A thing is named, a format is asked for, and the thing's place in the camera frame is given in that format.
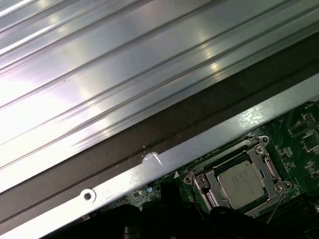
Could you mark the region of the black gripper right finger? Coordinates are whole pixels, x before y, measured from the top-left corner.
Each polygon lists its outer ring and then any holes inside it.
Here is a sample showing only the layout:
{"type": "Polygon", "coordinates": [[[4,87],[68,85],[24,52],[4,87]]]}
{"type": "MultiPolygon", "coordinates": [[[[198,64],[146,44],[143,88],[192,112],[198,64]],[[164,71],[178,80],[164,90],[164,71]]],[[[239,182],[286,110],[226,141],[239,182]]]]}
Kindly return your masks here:
{"type": "Polygon", "coordinates": [[[226,207],[210,213],[195,210],[181,223],[182,239],[270,239],[274,230],[266,223],[226,207]]]}

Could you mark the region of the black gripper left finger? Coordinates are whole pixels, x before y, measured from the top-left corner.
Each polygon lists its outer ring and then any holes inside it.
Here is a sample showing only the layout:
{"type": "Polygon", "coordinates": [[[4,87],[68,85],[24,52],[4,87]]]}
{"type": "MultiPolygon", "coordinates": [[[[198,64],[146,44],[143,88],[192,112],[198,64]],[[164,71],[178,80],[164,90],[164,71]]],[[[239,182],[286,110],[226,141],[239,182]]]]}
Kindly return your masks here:
{"type": "Polygon", "coordinates": [[[175,182],[160,184],[160,199],[143,204],[121,205],[100,211],[102,234],[108,239],[172,239],[175,237],[174,215],[180,206],[180,190],[175,182]]]}

